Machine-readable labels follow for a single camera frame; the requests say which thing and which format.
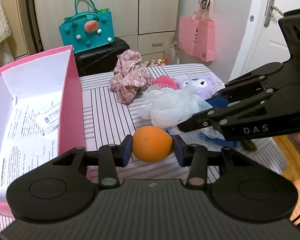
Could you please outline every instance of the bag strap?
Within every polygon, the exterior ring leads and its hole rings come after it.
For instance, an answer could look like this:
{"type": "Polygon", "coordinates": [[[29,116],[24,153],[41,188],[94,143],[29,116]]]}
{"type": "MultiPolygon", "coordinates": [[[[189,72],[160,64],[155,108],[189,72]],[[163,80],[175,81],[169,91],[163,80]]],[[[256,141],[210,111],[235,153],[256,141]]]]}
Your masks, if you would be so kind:
{"type": "Polygon", "coordinates": [[[204,18],[204,16],[206,15],[207,11],[208,11],[208,19],[212,19],[212,15],[213,15],[213,0],[207,0],[207,8],[202,9],[201,8],[201,1],[202,0],[198,0],[198,6],[197,9],[193,12],[192,14],[192,19],[196,19],[196,18],[204,18]]]}
{"type": "MultiPolygon", "coordinates": [[[[94,11],[98,11],[98,9],[96,8],[96,6],[94,5],[92,0],[89,0],[90,3],[93,6],[94,11]]],[[[78,9],[77,9],[77,0],[74,0],[74,9],[75,9],[75,14],[78,14],[78,9]]]]}
{"type": "Polygon", "coordinates": [[[75,22],[74,22],[75,19],[77,19],[77,18],[79,18],[79,17],[81,17],[81,16],[87,16],[87,15],[92,15],[92,16],[94,16],[93,18],[96,18],[96,20],[99,19],[98,14],[95,13],[95,12],[83,12],[83,13],[78,13],[78,14],[74,15],[73,17],[71,17],[71,23],[72,23],[72,24],[75,24],[75,22]]]}

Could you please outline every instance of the pink fuzzy object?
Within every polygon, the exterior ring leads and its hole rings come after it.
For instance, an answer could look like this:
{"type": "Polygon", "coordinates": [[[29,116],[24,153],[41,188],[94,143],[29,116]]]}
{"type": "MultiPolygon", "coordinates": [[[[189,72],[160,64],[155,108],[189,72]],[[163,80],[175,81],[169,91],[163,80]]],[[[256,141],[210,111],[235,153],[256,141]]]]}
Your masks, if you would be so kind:
{"type": "Polygon", "coordinates": [[[178,89],[178,86],[176,84],[176,82],[174,81],[174,79],[168,77],[168,76],[160,76],[158,78],[156,78],[152,84],[165,84],[165,85],[169,85],[175,89],[178,89]]]}

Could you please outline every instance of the teal felt bag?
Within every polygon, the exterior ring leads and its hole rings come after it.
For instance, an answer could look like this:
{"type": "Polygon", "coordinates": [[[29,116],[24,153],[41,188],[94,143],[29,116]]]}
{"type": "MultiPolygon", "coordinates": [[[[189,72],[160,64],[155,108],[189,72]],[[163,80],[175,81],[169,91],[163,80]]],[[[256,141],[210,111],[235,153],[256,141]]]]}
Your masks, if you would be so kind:
{"type": "Polygon", "coordinates": [[[75,54],[114,42],[110,10],[97,10],[93,1],[89,1],[93,12],[78,13],[77,0],[74,0],[75,15],[65,18],[59,26],[63,45],[72,45],[75,54]]]}

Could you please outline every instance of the drawer handle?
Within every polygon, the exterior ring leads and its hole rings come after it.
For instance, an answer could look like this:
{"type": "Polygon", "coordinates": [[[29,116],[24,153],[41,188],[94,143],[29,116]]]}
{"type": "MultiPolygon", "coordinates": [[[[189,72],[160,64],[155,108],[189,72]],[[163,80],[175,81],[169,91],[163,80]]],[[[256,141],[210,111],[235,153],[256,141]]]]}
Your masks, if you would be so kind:
{"type": "Polygon", "coordinates": [[[152,43],[152,47],[160,47],[163,45],[163,42],[161,43],[152,43]]]}

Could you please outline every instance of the striped tablecloth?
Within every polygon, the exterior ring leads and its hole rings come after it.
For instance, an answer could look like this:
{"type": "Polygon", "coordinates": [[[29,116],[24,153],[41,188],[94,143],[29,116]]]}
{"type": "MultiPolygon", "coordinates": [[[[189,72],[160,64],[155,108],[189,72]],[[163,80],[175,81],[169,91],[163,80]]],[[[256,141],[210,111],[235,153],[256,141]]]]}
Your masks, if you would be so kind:
{"type": "MultiPolygon", "coordinates": [[[[167,75],[174,78],[201,77],[211,72],[202,64],[182,64],[148,67],[154,78],[167,75]]],[[[123,105],[117,102],[116,95],[110,90],[109,81],[113,73],[102,73],[82,77],[83,118],[87,151],[97,150],[102,145],[120,144],[127,134],[133,133],[140,127],[151,125],[150,120],[143,120],[137,115],[138,106],[142,104],[142,93],[138,93],[133,102],[123,105]]],[[[221,80],[215,85],[215,91],[224,88],[221,80]]],[[[259,150],[247,153],[242,147],[239,151],[245,153],[255,161],[281,174],[285,169],[284,155],[272,138],[254,140],[259,150]]],[[[215,149],[212,144],[205,144],[208,148],[215,149]]],[[[172,154],[159,163],[144,163],[132,155],[125,168],[117,167],[118,175],[122,181],[125,178],[135,179],[172,179],[185,180],[189,168],[180,167],[172,154]]],[[[91,168],[93,181],[98,181],[98,168],[91,168]]],[[[219,178],[218,168],[208,168],[208,182],[213,183],[219,178]]],[[[0,231],[13,221],[0,215],[0,231]]]]}

